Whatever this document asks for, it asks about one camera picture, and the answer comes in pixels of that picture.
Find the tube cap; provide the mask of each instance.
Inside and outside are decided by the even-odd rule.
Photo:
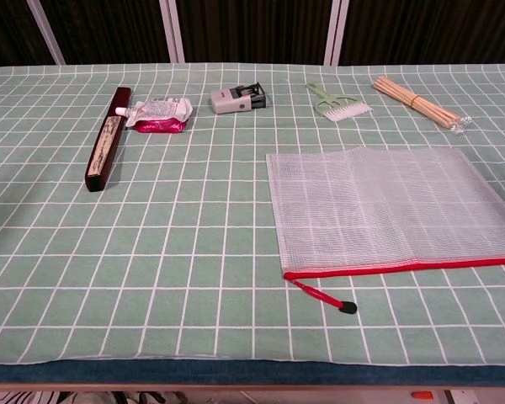
[[[119,116],[129,117],[129,111],[124,107],[116,107],[114,112]]]

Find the plastic wrapper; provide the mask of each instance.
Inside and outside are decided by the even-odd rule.
[[[462,118],[458,118],[455,120],[452,124],[450,129],[456,133],[457,135],[462,135],[464,134],[464,129],[467,125],[469,125],[472,122],[472,119],[470,116],[464,116]]]
[[[179,133],[183,131],[193,107],[188,98],[153,98],[137,102],[134,108],[117,108],[127,117],[125,126],[142,133]]]

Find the white bristles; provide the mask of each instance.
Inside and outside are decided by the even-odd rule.
[[[324,114],[324,116],[332,122],[337,122],[339,120],[353,118],[354,116],[364,114],[365,112],[369,112],[371,110],[372,108],[365,103],[353,103],[345,107],[330,109]]]

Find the mesh zipper bag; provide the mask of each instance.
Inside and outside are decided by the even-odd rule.
[[[284,279],[505,264],[505,203],[455,148],[266,156]]]

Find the green tablecloth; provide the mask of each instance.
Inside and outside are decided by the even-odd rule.
[[[387,73],[474,123],[463,136],[371,83]],[[260,81],[268,107],[217,115],[210,91]],[[314,114],[306,82],[372,114]],[[126,131],[110,183],[83,176],[116,87],[187,96],[181,134]],[[505,364],[505,267],[311,284],[281,278],[267,153],[459,147],[505,200],[505,65],[247,64],[0,68],[0,363],[232,358]]]

